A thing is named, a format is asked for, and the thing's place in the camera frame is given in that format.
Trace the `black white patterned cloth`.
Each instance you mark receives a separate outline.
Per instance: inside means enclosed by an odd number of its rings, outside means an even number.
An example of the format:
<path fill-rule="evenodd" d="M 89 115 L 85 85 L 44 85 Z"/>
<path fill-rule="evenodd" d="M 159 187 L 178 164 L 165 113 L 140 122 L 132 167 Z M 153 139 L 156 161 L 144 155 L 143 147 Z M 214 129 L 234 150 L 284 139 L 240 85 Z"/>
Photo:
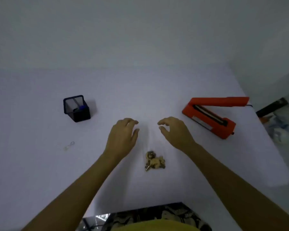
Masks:
<path fill-rule="evenodd" d="M 182 202 L 85 217 L 76 231 L 111 231 L 125 225 L 160 219 L 191 225 L 199 231 L 212 231 L 207 222 Z"/>

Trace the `person's left hand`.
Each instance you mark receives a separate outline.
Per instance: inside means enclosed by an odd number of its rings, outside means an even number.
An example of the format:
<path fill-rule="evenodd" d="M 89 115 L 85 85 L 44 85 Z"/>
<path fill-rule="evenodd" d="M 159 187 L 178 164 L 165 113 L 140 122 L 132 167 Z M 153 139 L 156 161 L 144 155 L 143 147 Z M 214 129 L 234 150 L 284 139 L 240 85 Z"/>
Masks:
<path fill-rule="evenodd" d="M 136 143 L 131 141 L 134 127 L 139 124 L 137 120 L 125 118 L 118 120 L 109 133 L 104 155 L 119 163 L 134 148 Z"/>

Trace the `person's yellow shirt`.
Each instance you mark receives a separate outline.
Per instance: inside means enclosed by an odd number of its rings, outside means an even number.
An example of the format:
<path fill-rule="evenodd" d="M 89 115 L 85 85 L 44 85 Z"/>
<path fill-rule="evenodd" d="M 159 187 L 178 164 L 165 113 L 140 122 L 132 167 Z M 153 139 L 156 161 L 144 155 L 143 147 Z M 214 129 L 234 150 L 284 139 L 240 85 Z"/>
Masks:
<path fill-rule="evenodd" d="M 112 231 L 200 231 L 198 228 L 172 220 L 150 220 L 124 225 Z"/>

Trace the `orange heat sealer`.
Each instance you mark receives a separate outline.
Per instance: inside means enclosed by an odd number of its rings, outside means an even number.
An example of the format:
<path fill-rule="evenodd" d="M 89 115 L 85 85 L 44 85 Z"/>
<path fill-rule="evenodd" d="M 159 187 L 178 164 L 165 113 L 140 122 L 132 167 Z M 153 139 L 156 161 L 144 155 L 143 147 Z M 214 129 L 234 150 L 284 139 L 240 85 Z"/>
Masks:
<path fill-rule="evenodd" d="M 234 135 L 236 123 L 228 118 L 218 116 L 205 106 L 245 107 L 249 99 L 249 97 L 192 98 L 182 110 L 182 114 L 225 140 Z"/>

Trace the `blue white clutter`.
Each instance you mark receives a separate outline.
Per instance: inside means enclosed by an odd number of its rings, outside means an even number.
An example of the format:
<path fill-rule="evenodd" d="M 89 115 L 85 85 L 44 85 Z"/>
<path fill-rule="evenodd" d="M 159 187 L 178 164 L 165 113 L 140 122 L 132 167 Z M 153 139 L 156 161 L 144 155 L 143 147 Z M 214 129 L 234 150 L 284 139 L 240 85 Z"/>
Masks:
<path fill-rule="evenodd" d="M 289 144 L 289 115 L 270 113 L 259 120 L 273 142 L 279 145 Z"/>

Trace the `black mesh pen holder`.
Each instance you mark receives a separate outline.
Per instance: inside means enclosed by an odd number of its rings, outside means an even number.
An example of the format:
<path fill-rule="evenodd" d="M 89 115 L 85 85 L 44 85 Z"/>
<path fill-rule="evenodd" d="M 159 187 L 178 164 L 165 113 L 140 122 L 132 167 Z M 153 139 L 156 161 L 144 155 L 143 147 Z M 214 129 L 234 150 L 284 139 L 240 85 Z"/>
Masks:
<path fill-rule="evenodd" d="M 83 95 L 64 98 L 63 108 L 64 114 L 68 115 L 75 123 L 91 118 L 90 109 Z"/>

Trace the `dark bar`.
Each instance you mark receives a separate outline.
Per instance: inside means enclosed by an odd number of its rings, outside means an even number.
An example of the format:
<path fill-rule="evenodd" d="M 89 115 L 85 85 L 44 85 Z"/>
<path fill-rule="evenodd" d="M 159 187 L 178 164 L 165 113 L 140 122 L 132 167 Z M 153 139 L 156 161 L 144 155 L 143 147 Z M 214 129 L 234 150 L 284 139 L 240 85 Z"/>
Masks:
<path fill-rule="evenodd" d="M 262 117 L 264 117 L 270 113 L 275 112 L 278 109 L 281 109 L 281 108 L 287 106 L 288 104 L 289 104 L 289 102 L 284 97 L 282 97 L 282 98 L 274 101 L 273 103 L 267 105 L 266 107 L 260 109 L 259 111 L 257 111 L 256 115 L 259 118 L 262 118 Z"/>

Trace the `clear plastic bag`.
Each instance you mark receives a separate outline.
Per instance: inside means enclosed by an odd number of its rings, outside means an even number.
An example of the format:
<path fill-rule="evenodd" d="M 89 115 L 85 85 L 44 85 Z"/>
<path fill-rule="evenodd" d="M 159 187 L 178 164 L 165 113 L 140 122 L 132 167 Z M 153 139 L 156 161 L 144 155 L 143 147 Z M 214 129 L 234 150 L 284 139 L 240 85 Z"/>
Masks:
<path fill-rule="evenodd" d="M 158 129 L 158 126 L 155 123 L 149 121 L 141 123 L 139 128 L 140 128 L 139 145 L 140 145 L 140 154 L 143 159 L 143 169 L 145 170 L 145 154 L 148 151 L 154 151 L 157 156 L 163 156 L 165 162 L 167 163 L 168 154 L 166 150 L 166 145 L 165 141 L 162 140 L 162 136 L 159 135 L 160 131 Z M 150 170 L 161 171 L 165 169 L 151 168 Z"/>

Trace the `person's right hand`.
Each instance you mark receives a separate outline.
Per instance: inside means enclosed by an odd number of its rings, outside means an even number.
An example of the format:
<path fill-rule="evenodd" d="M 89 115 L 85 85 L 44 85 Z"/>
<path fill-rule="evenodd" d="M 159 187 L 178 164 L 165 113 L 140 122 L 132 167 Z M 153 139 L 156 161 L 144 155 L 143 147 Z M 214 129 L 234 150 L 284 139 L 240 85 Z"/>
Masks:
<path fill-rule="evenodd" d="M 164 126 L 170 132 L 171 137 L 167 141 L 186 155 L 190 155 L 201 148 L 182 120 L 171 116 L 158 121 L 158 126 Z"/>

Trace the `person's left forearm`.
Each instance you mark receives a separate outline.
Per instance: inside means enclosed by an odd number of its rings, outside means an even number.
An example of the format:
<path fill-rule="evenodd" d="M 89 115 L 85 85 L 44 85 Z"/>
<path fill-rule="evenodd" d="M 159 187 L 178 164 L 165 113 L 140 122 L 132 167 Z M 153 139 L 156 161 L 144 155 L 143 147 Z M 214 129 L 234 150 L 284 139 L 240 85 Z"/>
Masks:
<path fill-rule="evenodd" d="M 75 231 L 104 181 L 127 154 L 105 150 L 21 231 Z"/>

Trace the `person's right forearm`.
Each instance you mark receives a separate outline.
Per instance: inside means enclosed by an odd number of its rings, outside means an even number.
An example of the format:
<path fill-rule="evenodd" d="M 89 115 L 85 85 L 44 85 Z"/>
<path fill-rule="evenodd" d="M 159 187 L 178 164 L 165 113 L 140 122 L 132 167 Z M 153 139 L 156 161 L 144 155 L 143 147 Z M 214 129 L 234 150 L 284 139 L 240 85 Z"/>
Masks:
<path fill-rule="evenodd" d="M 243 231 L 289 231 L 289 214 L 197 143 L 182 150 Z"/>

